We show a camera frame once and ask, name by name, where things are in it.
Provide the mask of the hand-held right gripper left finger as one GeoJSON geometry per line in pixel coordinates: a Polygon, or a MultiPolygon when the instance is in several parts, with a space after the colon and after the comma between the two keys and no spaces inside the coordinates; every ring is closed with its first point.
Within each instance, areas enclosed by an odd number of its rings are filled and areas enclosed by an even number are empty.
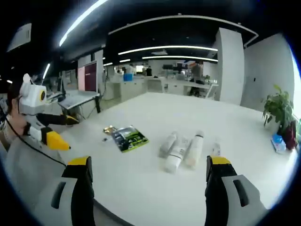
{"type": "Polygon", "coordinates": [[[90,156],[68,162],[61,176],[39,194],[33,211],[42,226],[94,226],[94,190],[90,156]]]}

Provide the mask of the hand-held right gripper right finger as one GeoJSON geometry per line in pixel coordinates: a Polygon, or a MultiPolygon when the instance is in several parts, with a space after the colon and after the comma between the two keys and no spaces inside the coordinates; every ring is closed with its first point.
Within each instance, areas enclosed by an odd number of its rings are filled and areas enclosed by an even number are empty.
{"type": "Polygon", "coordinates": [[[256,186],[221,156],[207,156],[205,197],[206,226],[255,226],[268,211],[256,186]]]}

